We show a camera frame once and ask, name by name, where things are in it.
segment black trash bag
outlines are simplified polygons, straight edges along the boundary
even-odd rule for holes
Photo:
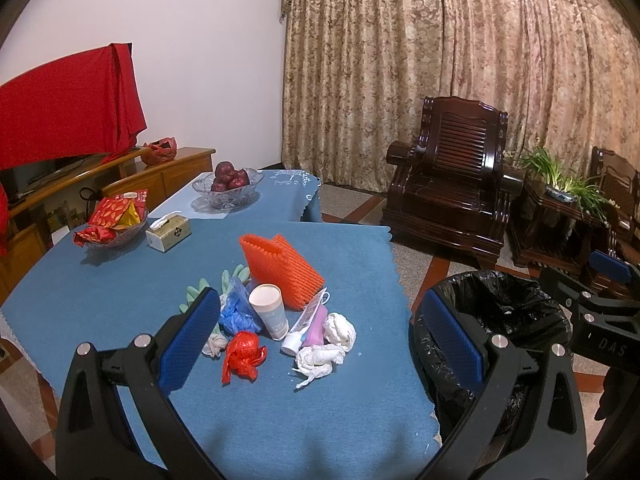
[[[482,270],[451,276],[438,285],[456,309],[474,316],[487,333],[499,332],[516,346],[530,350],[545,351],[553,343],[568,346],[569,320],[536,281]],[[413,333],[412,346],[424,368],[426,387],[440,422],[440,435],[446,439],[473,403],[474,395],[458,384],[427,328],[421,309],[414,320]],[[515,385],[494,437],[511,429],[525,393],[523,384]]]

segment tube cap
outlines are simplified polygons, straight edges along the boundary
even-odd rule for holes
[[[302,346],[302,336],[299,332],[293,332],[287,334],[280,345],[280,349],[287,355],[295,357]]]

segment white wall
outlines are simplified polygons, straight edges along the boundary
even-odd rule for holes
[[[280,162],[280,0],[31,0],[0,48],[0,84],[44,62],[133,43],[143,141],[216,148],[216,160]]]

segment white paper cup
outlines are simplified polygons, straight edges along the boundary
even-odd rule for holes
[[[258,285],[249,294],[249,303],[260,316],[272,339],[280,341],[289,331],[282,293],[276,285]]]

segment metal screw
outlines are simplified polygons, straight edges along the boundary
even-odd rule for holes
[[[509,340],[502,334],[496,334],[492,336],[491,344],[496,348],[505,348],[509,344]]]
[[[562,357],[564,355],[564,346],[558,343],[554,343],[553,345],[551,345],[551,351],[558,357]]]
[[[78,348],[76,348],[76,352],[78,355],[87,355],[91,351],[91,345],[89,343],[80,343]]]
[[[151,336],[149,334],[140,334],[137,335],[133,340],[133,344],[138,348],[146,348],[151,343]]]

